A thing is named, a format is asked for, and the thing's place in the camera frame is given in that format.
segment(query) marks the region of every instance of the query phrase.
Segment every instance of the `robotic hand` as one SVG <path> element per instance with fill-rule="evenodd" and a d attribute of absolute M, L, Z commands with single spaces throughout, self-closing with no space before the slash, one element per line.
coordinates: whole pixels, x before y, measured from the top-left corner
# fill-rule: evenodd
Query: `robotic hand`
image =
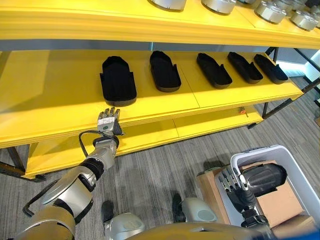
<path fill-rule="evenodd" d="M 95 189 L 97 180 L 107 169 L 115 163 L 119 140 L 116 136 L 122 135 L 119 125 L 120 110 L 107 108 L 98 116 L 97 129 L 88 130 L 79 134 L 80 146 L 86 156 L 85 160 L 67 172 L 42 197 L 43 209 L 30 215 L 31 223 L 15 239 L 62 239 L 72 240 L 75 234 L 75 225 L 88 213 L 93 205 L 91 192 Z M 94 151 L 87 153 L 81 136 L 85 133 L 100 134 L 101 137 L 93 141 Z"/>

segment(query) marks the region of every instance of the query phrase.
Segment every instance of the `white plastic bin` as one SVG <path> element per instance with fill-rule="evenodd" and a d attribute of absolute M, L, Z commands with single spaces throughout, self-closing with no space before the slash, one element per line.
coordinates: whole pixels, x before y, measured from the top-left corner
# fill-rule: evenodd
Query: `white plastic bin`
<path fill-rule="evenodd" d="M 300 201 L 305 214 L 312 216 L 315 223 L 320 226 L 320 199 L 301 171 L 294 157 L 284 146 L 273 145 L 235 154 L 231 157 L 230 166 L 234 175 L 238 176 L 240 173 L 239 167 L 268 160 L 275 160 L 279 165 L 282 165 L 286 169 L 287 181 L 291 185 L 293 192 Z M 226 194 L 226 191 L 220 185 L 221 184 L 217 184 L 217 187 L 223 200 L 230 223 L 232 225 L 240 226 L 241 222 L 243 222 L 243 218 L 241 214 L 235 210 Z"/>

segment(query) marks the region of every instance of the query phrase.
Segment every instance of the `yellow shelf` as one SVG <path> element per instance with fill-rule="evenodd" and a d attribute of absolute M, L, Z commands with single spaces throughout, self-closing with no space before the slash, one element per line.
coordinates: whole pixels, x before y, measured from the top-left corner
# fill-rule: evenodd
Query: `yellow shelf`
<path fill-rule="evenodd" d="M 0 39 L 95 39 L 137 42 L 320 48 L 319 31 L 277 31 L 255 26 L 252 11 L 230 15 L 187 0 L 182 12 L 159 9 L 147 0 L 3 0 Z"/>
<path fill-rule="evenodd" d="M 245 109 L 248 117 L 240 115 L 235 108 L 124 127 L 126 135 L 119 138 L 117 156 L 263 120 L 253 106 Z M 88 152 L 94 150 L 92 142 L 96 137 L 94 134 L 83 135 Z M 25 177 L 33 178 L 37 174 L 74 167 L 83 160 L 77 136 L 34 143 L 29 149 Z"/>
<path fill-rule="evenodd" d="M 277 47 L 279 41 L 283 41 L 286 42 L 285 47 L 309 48 L 306 46 L 307 44 L 313 45 L 316 44 L 316 42 L 319 43 L 320 29 L 315 28 L 312 31 L 305 31 L 290 21 L 290 15 L 286 16 L 279 24 L 267 22 L 257 16 L 254 12 L 254 9 L 257 8 L 260 2 L 261 0 L 256 0 L 253 4 L 237 2 L 235 9 L 241 13 L 243 17 L 245 17 L 256 29 L 265 31 L 265 35 L 263 35 L 264 37 L 267 37 L 267 35 L 273 35 L 273 38 L 268 38 L 268 46 Z"/>
<path fill-rule="evenodd" d="M 102 62 L 121 56 L 134 73 L 137 100 L 121 107 L 123 127 L 296 98 L 301 90 L 291 81 L 273 84 L 266 76 L 248 84 L 227 63 L 227 53 L 210 53 L 225 63 L 233 78 L 215 89 L 196 64 L 195 52 L 167 52 L 178 65 L 182 85 L 172 93 L 154 84 L 150 51 L 40 50 L 0 55 L 0 148 L 70 137 L 97 127 L 97 114 L 109 107 L 102 93 Z M 255 53 L 244 54 L 249 60 Z"/>
<path fill-rule="evenodd" d="M 228 53 L 206 52 L 206 54 L 213 57 L 218 64 L 224 65 L 233 80 L 228 88 L 216 89 L 210 85 L 196 63 L 198 52 L 174 53 L 175 63 L 180 66 L 186 76 L 200 108 L 214 106 L 215 109 L 223 110 L 230 108 L 230 106 L 241 107 L 283 98 L 296 98 L 302 93 L 291 81 L 281 85 L 274 84 L 258 65 L 256 67 L 261 72 L 263 79 L 259 83 L 248 84 L 229 62 Z M 244 56 L 249 63 L 254 62 L 254 56 L 256 55 L 256 53 L 252 52 L 240 52 L 239 54 Z"/>

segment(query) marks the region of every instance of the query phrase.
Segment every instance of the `black metal shelf frame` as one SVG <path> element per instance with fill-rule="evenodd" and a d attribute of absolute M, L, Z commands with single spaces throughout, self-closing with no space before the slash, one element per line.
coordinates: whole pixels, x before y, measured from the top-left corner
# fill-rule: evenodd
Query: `black metal shelf frame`
<path fill-rule="evenodd" d="M 300 54 L 305 60 L 307 60 L 318 72 L 320 72 L 320 67 L 313 60 L 311 60 L 309 57 L 307 57 L 300 49 L 294 48 L 294 50 L 298 54 Z M 273 61 L 276 62 L 277 58 L 278 58 L 279 47 L 274 47 L 274 46 L 269 47 L 265 51 L 265 53 L 267 55 L 270 55 L 273 51 L 274 51 Z M 303 94 L 301 96 L 299 96 L 298 98 L 301 98 L 302 96 L 304 96 L 307 92 L 309 92 L 310 90 L 314 89 L 318 84 L 320 84 L 320 77 L 318 77 L 315 81 L 309 83 L 306 87 L 301 89 Z M 263 111 L 262 111 L 262 118 L 265 120 L 265 119 L 271 117 L 272 115 L 274 115 L 275 113 L 277 113 L 278 111 L 280 111 L 284 107 L 288 106 L 290 103 L 294 102 L 295 100 L 292 100 L 291 98 L 289 98 L 286 101 L 284 101 L 283 103 L 281 103 L 278 106 L 276 106 L 274 109 L 272 109 L 269 112 L 267 112 L 267 110 L 268 110 L 268 102 L 265 102 L 264 106 L 263 106 Z M 258 123 L 250 124 L 250 125 L 248 125 L 248 129 L 252 129 L 256 125 L 258 125 Z"/>

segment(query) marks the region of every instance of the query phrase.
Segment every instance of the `cardboard box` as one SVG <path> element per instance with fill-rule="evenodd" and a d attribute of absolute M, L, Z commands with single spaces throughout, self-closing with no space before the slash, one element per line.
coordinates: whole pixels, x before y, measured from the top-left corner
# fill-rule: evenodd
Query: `cardboard box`
<path fill-rule="evenodd" d="M 196 177 L 197 185 L 201 189 L 203 200 L 211 207 L 217 217 L 217 223 L 230 224 L 227 211 L 216 186 L 215 175 L 221 172 L 222 168 L 207 171 Z"/>
<path fill-rule="evenodd" d="M 273 234 L 279 239 L 301 236 L 316 230 L 315 220 L 309 215 L 294 216 L 272 229 Z"/>
<path fill-rule="evenodd" d="M 260 164 L 269 163 L 276 164 L 276 161 L 256 162 L 241 167 L 240 171 Z M 288 181 L 285 181 L 283 185 L 278 186 L 276 189 L 277 191 L 256 198 L 263 214 L 269 221 L 270 228 L 273 228 L 304 211 Z"/>

